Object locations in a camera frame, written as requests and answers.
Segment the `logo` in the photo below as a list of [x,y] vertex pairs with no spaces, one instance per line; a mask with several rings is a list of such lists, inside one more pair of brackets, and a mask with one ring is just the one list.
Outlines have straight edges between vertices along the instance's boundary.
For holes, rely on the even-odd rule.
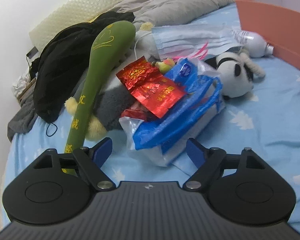
[[191,67],[188,65],[188,63],[184,63],[180,70],[180,74],[183,77],[187,77],[190,74],[190,71],[191,71]]
[[148,184],[148,185],[145,185],[145,188],[146,188],[146,189],[152,189],[153,186],[152,186],[151,184]]

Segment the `metal screw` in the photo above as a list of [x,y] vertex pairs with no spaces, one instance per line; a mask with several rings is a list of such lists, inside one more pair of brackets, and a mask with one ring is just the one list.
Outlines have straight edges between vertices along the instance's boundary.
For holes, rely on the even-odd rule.
[[97,186],[98,188],[101,188],[101,189],[109,189],[112,187],[112,182],[111,181],[108,181],[108,180],[103,180],[103,181],[100,181]]
[[201,187],[201,183],[196,180],[191,180],[186,183],[186,187],[189,189],[198,189]]

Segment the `bed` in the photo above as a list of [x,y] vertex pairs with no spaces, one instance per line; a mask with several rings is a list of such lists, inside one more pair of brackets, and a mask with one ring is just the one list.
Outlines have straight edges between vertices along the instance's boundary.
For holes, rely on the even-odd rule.
[[[240,27],[234,3],[194,22]],[[137,51],[137,54],[141,56],[142,51]],[[135,56],[131,55],[121,68],[134,60]],[[297,204],[289,223],[300,232],[300,71],[274,57],[255,59],[255,62],[264,68],[266,78],[255,81],[252,93],[228,101],[226,108],[197,139],[207,148],[220,147],[234,154],[239,154],[246,146],[252,147],[295,190]],[[46,136],[46,130],[50,133],[55,127],[48,127],[40,118],[29,133],[16,134],[6,164],[3,188],[45,149],[55,148],[59,153],[63,152],[71,121],[72,117],[63,109],[55,122],[58,130],[54,136]],[[183,184],[196,171],[186,153],[182,153],[172,165],[159,167],[145,156],[127,151],[123,131],[113,130],[107,136],[113,140],[114,148],[102,170],[117,184],[122,180],[178,181]],[[95,144],[84,143],[88,147]],[[225,175],[231,172],[234,171],[227,170]],[[3,208],[2,223],[4,226],[9,223]]]

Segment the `orange box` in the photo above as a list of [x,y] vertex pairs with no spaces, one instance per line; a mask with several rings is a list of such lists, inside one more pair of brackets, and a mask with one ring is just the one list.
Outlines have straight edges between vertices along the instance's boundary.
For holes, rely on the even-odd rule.
[[241,28],[259,33],[274,56],[300,69],[300,0],[236,0]]

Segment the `circular pad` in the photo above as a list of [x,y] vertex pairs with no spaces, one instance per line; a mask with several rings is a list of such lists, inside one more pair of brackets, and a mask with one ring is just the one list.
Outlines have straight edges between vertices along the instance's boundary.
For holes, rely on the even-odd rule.
[[10,218],[25,224],[48,225],[71,219],[88,204],[90,189],[61,169],[26,169],[2,196]]
[[50,181],[34,183],[26,189],[26,197],[36,203],[48,203],[62,195],[62,187]]
[[222,177],[208,191],[213,209],[226,219],[261,226],[287,220],[295,205],[293,189],[278,174],[240,173]]
[[237,196],[248,203],[263,203],[273,196],[271,187],[261,182],[245,182],[235,190]]

